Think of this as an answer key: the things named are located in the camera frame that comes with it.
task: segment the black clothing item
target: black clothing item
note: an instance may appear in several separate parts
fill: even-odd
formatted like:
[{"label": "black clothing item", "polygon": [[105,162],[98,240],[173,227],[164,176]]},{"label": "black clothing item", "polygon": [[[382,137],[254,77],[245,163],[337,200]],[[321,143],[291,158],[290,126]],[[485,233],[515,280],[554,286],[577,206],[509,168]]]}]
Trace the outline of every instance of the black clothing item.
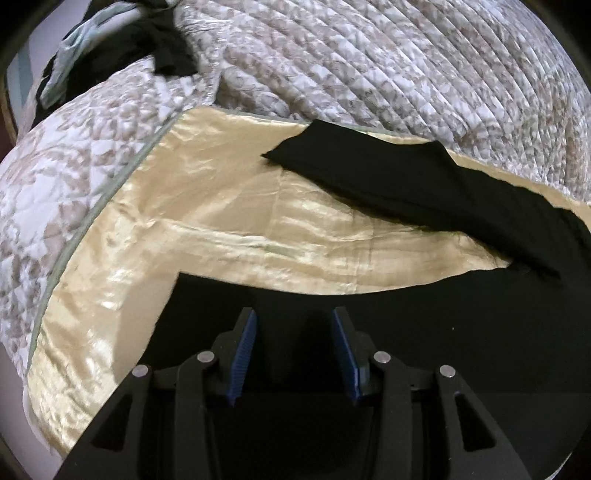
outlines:
[{"label": "black clothing item", "polygon": [[46,78],[37,90],[37,111],[33,126],[94,85],[150,54],[154,56],[156,74],[184,77],[197,73],[189,46],[174,27],[173,10],[159,11],[121,28],[78,59],[68,76],[64,99],[44,109],[40,96],[51,75],[55,57],[51,59],[44,73]]},{"label": "black clothing item", "polygon": [[[82,21],[85,22],[87,20],[90,20],[99,11],[107,8],[108,6],[118,1],[119,0],[92,0],[90,2],[90,5],[88,6],[88,9],[86,9],[86,13]],[[153,9],[165,9],[169,7],[166,0],[135,0],[134,3]]]}]

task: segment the quilted bedspread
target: quilted bedspread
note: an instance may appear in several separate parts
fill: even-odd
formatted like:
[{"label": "quilted bedspread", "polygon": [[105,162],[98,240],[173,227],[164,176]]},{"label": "quilted bedspread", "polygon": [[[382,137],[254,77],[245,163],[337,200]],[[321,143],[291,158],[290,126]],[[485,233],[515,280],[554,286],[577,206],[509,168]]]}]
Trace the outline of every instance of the quilted bedspread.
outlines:
[{"label": "quilted bedspread", "polygon": [[[439,140],[591,200],[591,95],[519,0],[183,0],[177,8],[185,20],[229,21],[228,44],[216,50],[220,106]],[[126,84],[128,73],[22,135],[0,168],[1,339],[21,376],[64,243],[138,138],[205,103],[191,88],[171,96],[153,76],[145,95]]]}]

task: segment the satin sheet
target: satin sheet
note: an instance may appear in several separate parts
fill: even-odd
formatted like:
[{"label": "satin sheet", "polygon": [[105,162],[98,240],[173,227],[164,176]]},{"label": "satin sheet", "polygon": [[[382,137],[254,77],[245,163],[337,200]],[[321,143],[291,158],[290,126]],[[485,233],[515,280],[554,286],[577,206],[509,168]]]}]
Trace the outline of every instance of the satin sheet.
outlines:
[{"label": "satin sheet", "polygon": [[[381,219],[260,157],[304,128],[210,107],[187,111],[98,214],[53,291],[28,372],[38,426],[62,455],[142,355],[179,271],[355,294],[508,264],[463,233]],[[451,155],[591,225],[589,208],[556,190]]]}]

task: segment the light blue cloth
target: light blue cloth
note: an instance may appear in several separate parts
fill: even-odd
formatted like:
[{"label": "light blue cloth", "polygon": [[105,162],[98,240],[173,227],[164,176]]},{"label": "light blue cloth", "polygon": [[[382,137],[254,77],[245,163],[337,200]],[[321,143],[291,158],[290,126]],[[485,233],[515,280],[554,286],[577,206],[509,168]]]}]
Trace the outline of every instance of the light blue cloth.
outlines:
[{"label": "light blue cloth", "polygon": [[53,64],[51,76],[41,92],[40,102],[43,108],[59,102],[66,94],[67,78],[76,60],[83,56],[93,40],[100,33],[100,26],[116,15],[137,9],[137,5],[116,2],[97,12],[91,19],[79,25],[70,35],[61,41]]}]

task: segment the metal pin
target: metal pin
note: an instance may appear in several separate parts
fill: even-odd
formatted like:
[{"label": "metal pin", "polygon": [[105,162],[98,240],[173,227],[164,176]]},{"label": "metal pin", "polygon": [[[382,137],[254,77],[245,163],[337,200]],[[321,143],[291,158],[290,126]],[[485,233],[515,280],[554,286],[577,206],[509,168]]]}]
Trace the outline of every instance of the metal pin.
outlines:
[{"label": "metal pin", "polygon": [[442,365],[439,368],[439,373],[441,373],[444,377],[452,378],[452,377],[455,377],[455,375],[456,375],[456,369],[453,367],[450,367],[449,365]]},{"label": "metal pin", "polygon": [[392,357],[388,352],[382,352],[381,350],[374,353],[374,360],[380,364],[387,364]]},{"label": "metal pin", "polygon": [[141,378],[145,377],[150,369],[146,365],[136,365],[134,369],[131,371],[131,374],[134,377]]},{"label": "metal pin", "polygon": [[209,350],[204,350],[203,352],[201,352],[197,355],[197,360],[199,360],[203,364],[208,364],[209,362],[213,362],[213,359],[215,357],[216,356],[214,355],[213,352],[211,352]]}]

